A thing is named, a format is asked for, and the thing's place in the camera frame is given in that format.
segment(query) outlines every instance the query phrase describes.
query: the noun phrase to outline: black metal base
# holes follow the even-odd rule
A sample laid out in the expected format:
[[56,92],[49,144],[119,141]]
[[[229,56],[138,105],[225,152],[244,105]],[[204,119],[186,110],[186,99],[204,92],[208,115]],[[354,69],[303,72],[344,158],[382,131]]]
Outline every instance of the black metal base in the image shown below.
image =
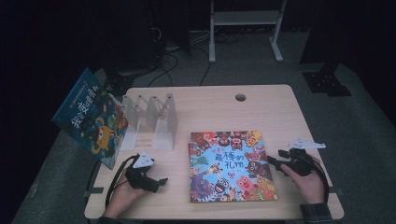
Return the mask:
[[327,93],[329,96],[351,96],[346,86],[341,85],[333,74],[323,72],[303,73],[309,89],[313,93]]

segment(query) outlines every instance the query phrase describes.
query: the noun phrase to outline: dark background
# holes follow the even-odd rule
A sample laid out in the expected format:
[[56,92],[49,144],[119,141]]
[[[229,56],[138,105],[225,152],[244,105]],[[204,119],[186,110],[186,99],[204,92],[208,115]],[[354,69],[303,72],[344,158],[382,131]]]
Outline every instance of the dark background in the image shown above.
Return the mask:
[[[115,67],[156,63],[155,58],[161,51],[152,45],[148,25],[161,27],[165,36],[176,38],[172,36],[174,27],[164,18],[162,8],[165,7],[181,8],[175,11],[170,23],[183,21],[175,25],[208,29],[209,1],[173,0],[166,1],[165,6],[155,1],[143,5],[143,1],[137,0],[115,2],[118,6],[74,0],[67,3],[48,0],[0,2],[0,72],[4,102],[1,106],[4,156],[0,222],[12,220],[35,180],[60,131],[50,118],[85,67],[92,71],[104,67],[114,75]],[[149,8],[150,17],[145,10],[125,11],[128,7],[123,9],[125,14],[121,17],[120,6],[131,6],[128,5],[131,2]],[[217,1],[216,7],[272,9],[277,8],[274,2],[268,1],[265,5],[261,0]],[[323,63],[329,59],[344,63],[360,76],[367,91],[393,123],[396,123],[395,5],[390,0],[289,0],[282,25],[282,30],[287,32],[312,27],[301,63]],[[189,17],[178,20],[177,15]],[[125,42],[125,36],[134,41]],[[186,44],[185,37],[180,38],[178,41]]]

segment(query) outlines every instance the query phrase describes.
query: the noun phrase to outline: dark sleeve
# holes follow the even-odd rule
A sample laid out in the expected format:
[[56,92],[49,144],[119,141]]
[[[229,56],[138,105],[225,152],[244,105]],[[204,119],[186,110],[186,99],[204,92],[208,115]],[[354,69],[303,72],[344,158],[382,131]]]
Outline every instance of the dark sleeve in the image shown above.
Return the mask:
[[110,217],[99,217],[96,224],[122,224],[122,223]]
[[335,223],[326,203],[300,204],[304,223]]

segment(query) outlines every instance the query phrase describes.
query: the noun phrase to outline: hand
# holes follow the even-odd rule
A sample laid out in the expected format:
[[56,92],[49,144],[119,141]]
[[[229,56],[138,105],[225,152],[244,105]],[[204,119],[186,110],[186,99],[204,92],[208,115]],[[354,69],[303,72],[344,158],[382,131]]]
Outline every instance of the hand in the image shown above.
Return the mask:
[[120,179],[117,181],[117,187],[114,188],[110,202],[103,213],[104,217],[117,219],[134,201],[147,193],[143,189],[133,189],[127,181],[125,172],[126,169],[122,171]]
[[[317,158],[313,156],[311,157],[314,161],[320,164],[320,161]],[[315,170],[310,175],[300,176],[285,164],[281,164],[280,168],[282,168],[285,174],[291,178],[294,184],[296,184],[304,203],[324,203],[323,182]]]

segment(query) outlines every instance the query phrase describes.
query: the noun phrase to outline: book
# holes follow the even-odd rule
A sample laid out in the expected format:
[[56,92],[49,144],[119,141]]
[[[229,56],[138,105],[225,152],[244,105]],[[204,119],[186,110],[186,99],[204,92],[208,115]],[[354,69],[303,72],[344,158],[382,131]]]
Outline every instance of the book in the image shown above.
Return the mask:
[[277,200],[260,131],[191,133],[191,203]]
[[113,169],[128,121],[120,102],[86,68],[51,119],[109,169]]

